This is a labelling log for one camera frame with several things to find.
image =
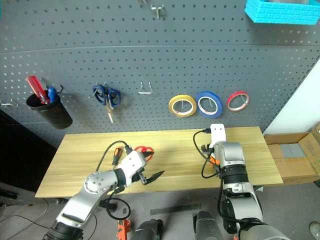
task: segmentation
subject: gray floor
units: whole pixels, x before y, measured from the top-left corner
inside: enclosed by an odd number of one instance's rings
[[[320,222],[320,188],[315,184],[299,184],[290,186],[265,187],[263,192],[257,192],[261,201],[264,221],[278,228],[292,240],[313,240],[309,233],[311,221]],[[192,216],[200,209],[216,213],[218,189],[205,188],[184,191],[165,191],[153,193],[123,194],[120,197],[126,200],[132,209],[129,219],[132,228],[149,219],[164,221],[164,240],[194,240]],[[151,215],[151,210],[158,210],[175,206],[193,206],[192,210]],[[50,201],[49,209],[37,223],[51,226],[63,205]],[[34,205],[3,206],[0,208],[0,220],[10,215],[21,215],[32,220],[36,219],[46,208],[43,200],[38,199]],[[116,237],[117,221],[110,219],[103,208],[95,214],[98,219],[97,228],[91,240],[113,240]],[[18,232],[28,221],[19,217],[11,217],[0,223],[0,240],[6,240]],[[87,240],[95,226],[91,219],[84,230],[84,239]],[[12,240],[42,239],[46,229],[32,225]]]

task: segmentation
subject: black pen holder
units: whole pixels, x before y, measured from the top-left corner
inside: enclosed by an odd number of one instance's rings
[[[41,104],[40,99],[35,94],[32,94],[26,100],[26,104],[31,107],[33,111],[38,112],[56,129],[65,129],[73,122],[69,113],[62,105],[59,96],[56,97],[54,102],[49,104]]]

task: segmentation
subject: blue tape roll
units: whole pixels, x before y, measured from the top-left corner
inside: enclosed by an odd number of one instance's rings
[[[202,99],[210,99],[215,104],[216,110],[213,112],[209,112],[209,111],[205,110],[200,104],[200,101]],[[200,114],[202,116],[205,116],[207,118],[217,118],[222,113],[222,102],[221,102],[220,98],[218,97],[218,95],[214,94],[213,92],[202,91],[196,95],[195,101],[198,106],[198,111],[200,112]]]

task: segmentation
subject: gray pegboard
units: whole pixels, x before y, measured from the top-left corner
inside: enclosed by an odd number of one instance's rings
[[[150,4],[164,4],[157,20]],[[0,20],[0,98],[18,108],[2,108],[49,143],[65,133],[100,133],[260,126],[264,130],[319,59],[319,24],[254,24],[244,0],[4,1]],[[30,110],[28,75],[59,88],[73,124],[57,130]],[[138,95],[140,82],[152,95]],[[110,124],[105,108],[88,99],[92,85],[106,82],[122,93]],[[212,91],[225,105],[235,91],[251,104],[219,118],[199,113],[178,118],[168,110],[178,93]]]

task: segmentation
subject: wooden tabletop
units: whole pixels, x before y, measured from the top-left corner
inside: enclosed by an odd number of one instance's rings
[[[66,134],[35,196],[54,198],[76,194],[84,179],[96,170],[107,146],[117,140],[124,140],[133,148],[151,146],[154,149],[153,158],[145,166],[146,177],[165,170],[157,181],[146,186],[135,182],[125,189],[125,193],[218,187],[220,181],[217,177],[201,177],[204,159],[192,140],[196,131],[198,129]],[[249,181],[253,185],[283,183],[259,127],[226,128],[226,137],[228,142],[241,143]],[[209,144],[211,136],[200,133],[196,136],[196,142],[198,146]],[[111,148],[105,157],[101,171],[112,168],[114,149]],[[212,173],[213,169],[208,165],[205,174]]]

